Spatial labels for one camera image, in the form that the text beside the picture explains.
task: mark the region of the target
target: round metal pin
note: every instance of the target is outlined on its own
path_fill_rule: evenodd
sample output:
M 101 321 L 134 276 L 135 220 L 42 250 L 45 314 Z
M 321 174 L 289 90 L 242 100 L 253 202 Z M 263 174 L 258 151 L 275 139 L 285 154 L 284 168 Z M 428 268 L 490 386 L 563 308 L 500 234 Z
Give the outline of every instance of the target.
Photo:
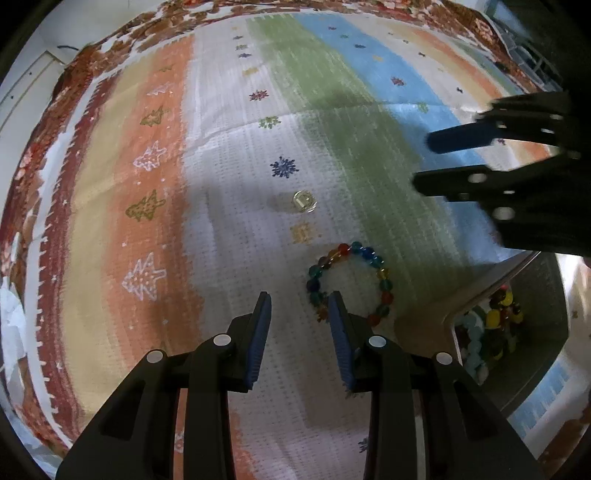
M 316 208 L 318 202 L 308 190 L 300 190 L 294 195 L 293 203 L 300 212 L 310 213 Z

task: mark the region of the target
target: colorful bead bracelet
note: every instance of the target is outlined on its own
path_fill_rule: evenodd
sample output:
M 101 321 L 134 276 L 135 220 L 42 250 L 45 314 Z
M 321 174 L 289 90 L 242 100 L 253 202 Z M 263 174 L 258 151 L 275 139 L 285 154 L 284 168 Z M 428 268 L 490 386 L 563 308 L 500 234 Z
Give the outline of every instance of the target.
M 390 305 L 394 301 L 392 295 L 392 282 L 388 278 L 389 270 L 384 267 L 384 259 L 376 255 L 371 247 L 364 247 L 360 242 L 353 242 L 351 245 L 340 244 L 334 250 L 331 250 L 325 257 L 320 257 L 317 265 L 312 265 L 308 270 L 310 279 L 306 282 L 306 290 L 310 294 L 310 303 L 316 309 L 318 321 L 326 320 L 329 315 L 328 295 L 325 291 L 320 291 L 320 280 L 324 270 L 328 270 L 332 264 L 349 257 L 349 253 L 357 255 L 366 260 L 369 265 L 377 269 L 379 279 L 379 289 L 381 292 L 381 301 L 373 313 L 368 316 L 370 326 L 377 326 L 382 318 L 390 313 Z

